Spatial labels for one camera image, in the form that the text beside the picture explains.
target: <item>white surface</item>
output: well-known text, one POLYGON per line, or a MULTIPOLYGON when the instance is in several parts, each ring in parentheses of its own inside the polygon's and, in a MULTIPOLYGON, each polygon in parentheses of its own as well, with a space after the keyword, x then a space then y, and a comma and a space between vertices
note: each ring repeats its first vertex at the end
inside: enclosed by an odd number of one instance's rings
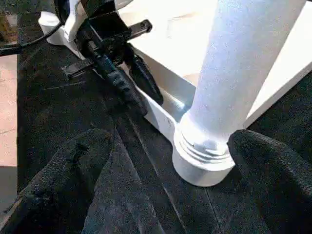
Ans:
MULTIPOLYGON (((128 24, 148 18, 153 30, 131 43, 175 74, 197 85, 205 56, 216 0, 135 0, 121 9, 128 24)), ((312 2, 304 6, 273 68, 263 84, 244 127, 248 127, 312 70, 312 2)))

